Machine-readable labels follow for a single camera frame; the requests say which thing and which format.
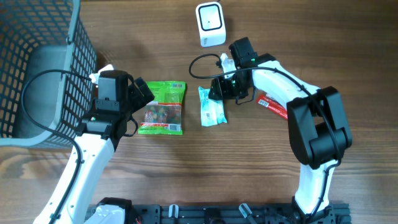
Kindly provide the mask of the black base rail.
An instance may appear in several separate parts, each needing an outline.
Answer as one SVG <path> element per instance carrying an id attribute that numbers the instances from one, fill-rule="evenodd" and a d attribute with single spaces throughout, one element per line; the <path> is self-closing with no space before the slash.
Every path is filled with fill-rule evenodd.
<path id="1" fill-rule="evenodd" d="M 131 223 L 293 223 L 291 205 L 287 203 L 250 205 L 251 215 L 244 217 L 237 205 L 232 206 L 180 206 L 178 216 L 169 213 L 168 206 L 135 205 Z"/>

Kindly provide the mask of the white barcode scanner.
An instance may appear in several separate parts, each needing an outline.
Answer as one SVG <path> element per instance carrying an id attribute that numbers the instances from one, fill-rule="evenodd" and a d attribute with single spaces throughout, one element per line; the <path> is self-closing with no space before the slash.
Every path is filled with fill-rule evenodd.
<path id="1" fill-rule="evenodd" d="M 226 41 L 226 26 L 223 9 L 218 1 L 204 2 L 195 9 L 200 45 L 212 47 Z"/>

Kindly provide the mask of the teal snack packet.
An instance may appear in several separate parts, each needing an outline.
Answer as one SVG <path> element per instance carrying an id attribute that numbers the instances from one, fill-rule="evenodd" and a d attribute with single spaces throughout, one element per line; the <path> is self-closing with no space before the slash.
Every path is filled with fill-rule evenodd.
<path id="1" fill-rule="evenodd" d="M 204 127 L 227 123 L 222 100 L 209 99 L 210 89 L 198 87 L 200 96 L 201 125 Z"/>

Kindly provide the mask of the red stick sachet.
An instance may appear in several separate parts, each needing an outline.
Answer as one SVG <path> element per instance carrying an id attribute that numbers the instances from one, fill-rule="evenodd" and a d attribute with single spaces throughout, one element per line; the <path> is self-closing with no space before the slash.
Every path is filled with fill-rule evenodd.
<path id="1" fill-rule="evenodd" d="M 270 96 L 270 94 L 260 94 L 259 97 L 256 100 L 257 104 L 267 108 L 271 112 L 279 115 L 280 117 L 284 119 L 288 119 L 287 116 L 287 110 L 280 105 L 273 97 Z"/>

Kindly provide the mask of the green candy bag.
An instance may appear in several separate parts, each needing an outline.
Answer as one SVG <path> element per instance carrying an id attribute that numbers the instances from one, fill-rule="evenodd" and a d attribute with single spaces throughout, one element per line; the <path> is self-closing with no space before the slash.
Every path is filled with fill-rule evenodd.
<path id="1" fill-rule="evenodd" d="M 154 100 L 144 107 L 139 134 L 182 135 L 182 102 L 186 83 L 181 81 L 148 82 Z"/>

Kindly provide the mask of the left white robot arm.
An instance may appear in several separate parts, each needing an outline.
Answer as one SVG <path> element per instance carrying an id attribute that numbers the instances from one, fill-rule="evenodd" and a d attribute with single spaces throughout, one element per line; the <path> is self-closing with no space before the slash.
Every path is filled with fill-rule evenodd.
<path id="1" fill-rule="evenodd" d="M 53 134 L 73 144 L 72 153 L 49 203 L 35 223 L 82 223 L 95 188 L 122 137 L 132 114 L 154 99 L 146 82 L 121 70 L 87 77 L 98 86 L 94 111 L 79 121 L 76 136 Z"/>

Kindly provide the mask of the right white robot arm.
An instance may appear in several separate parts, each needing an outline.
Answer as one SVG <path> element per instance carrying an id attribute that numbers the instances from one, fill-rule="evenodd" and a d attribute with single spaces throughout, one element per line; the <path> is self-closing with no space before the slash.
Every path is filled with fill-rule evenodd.
<path id="1" fill-rule="evenodd" d="M 270 54 L 258 55 L 247 37 L 233 42 L 229 51 L 217 57 L 223 72 L 212 77 L 210 99 L 239 101 L 254 88 L 286 110 L 290 146 L 301 165 L 295 210 L 301 222 L 326 217 L 332 174 L 353 141 L 340 93 L 302 81 Z"/>

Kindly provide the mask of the grey plastic mesh basket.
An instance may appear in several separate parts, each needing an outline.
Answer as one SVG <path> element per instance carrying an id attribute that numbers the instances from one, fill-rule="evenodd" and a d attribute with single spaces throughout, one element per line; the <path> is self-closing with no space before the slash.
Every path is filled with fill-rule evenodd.
<path id="1" fill-rule="evenodd" d="M 79 0 L 2 1 L 1 145 L 69 147 L 96 66 Z"/>

